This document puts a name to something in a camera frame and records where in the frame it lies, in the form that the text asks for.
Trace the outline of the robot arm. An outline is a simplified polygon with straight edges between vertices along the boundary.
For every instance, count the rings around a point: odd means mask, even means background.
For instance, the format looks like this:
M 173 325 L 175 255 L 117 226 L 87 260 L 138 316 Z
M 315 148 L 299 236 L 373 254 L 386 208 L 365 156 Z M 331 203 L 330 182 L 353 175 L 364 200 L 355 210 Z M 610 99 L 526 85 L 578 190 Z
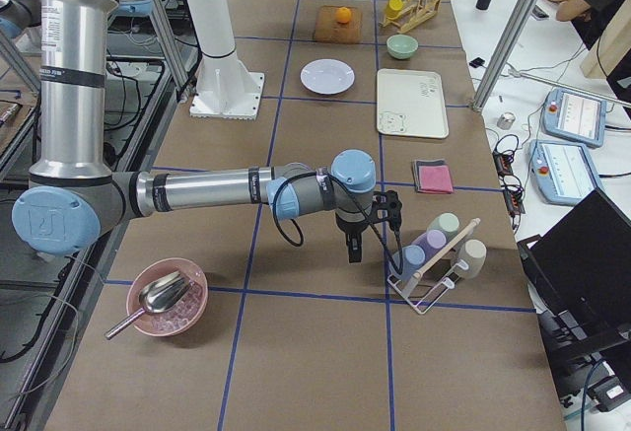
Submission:
M 124 4 L 153 0 L 40 0 L 41 149 L 30 186 L 12 222 L 37 251 L 65 255 L 115 226 L 156 212 L 266 204 L 275 220 L 333 211 L 351 261 L 378 210 L 373 159 L 360 150 L 337 155 L 329 168 L 277 167 L 150 175 L 114 172 L 104 160 L 107 21 Z
M 26 32 L 36 44 L 40 44 L 40 0 L 1 0 L 1 31 L 10 39 Z

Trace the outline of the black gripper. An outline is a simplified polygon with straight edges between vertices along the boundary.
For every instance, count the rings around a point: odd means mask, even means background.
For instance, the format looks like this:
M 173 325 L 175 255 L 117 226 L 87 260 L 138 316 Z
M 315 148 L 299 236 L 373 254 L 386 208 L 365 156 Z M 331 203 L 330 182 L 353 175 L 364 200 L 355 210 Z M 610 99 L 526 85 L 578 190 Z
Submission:
M 362 260 L 362 234 L 368 227 L 366 220 L 349 221 L 335 215 L 337 227 L 344 233 L 349 263 Z

